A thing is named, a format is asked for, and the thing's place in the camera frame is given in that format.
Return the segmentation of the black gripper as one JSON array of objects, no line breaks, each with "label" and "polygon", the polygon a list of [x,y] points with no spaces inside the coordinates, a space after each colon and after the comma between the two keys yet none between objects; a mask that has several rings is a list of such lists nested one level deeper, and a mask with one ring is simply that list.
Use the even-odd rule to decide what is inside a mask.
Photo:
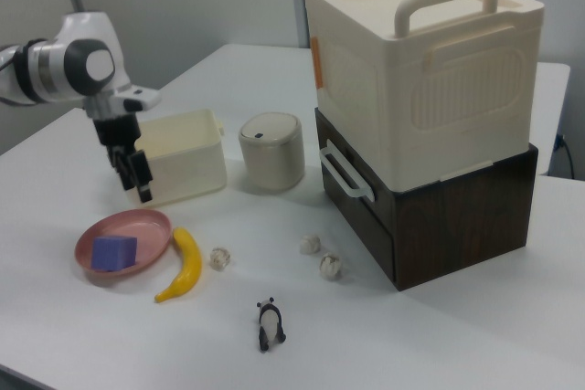
[{"label": "black gripper", "polygon": [[142,203],[152,200],[150,182],[153,180],[144,151],[135,151],[140,128],[134,114],[93,121],[98,139],[108,152],[111,166],[120,177],[124,190],[135,188]]}]

